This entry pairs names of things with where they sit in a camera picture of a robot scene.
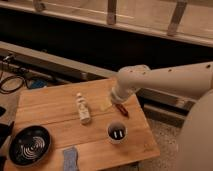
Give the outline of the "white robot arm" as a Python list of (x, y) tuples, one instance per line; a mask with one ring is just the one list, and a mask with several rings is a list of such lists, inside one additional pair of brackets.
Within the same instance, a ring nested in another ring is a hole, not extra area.
[(158, 69), (122, 67), (107, 101), (122, 104), (143, 89), (175, 97), (177, 107), (194, 102), (179, 135), (172, 171), (213, 171), (213, 61)]

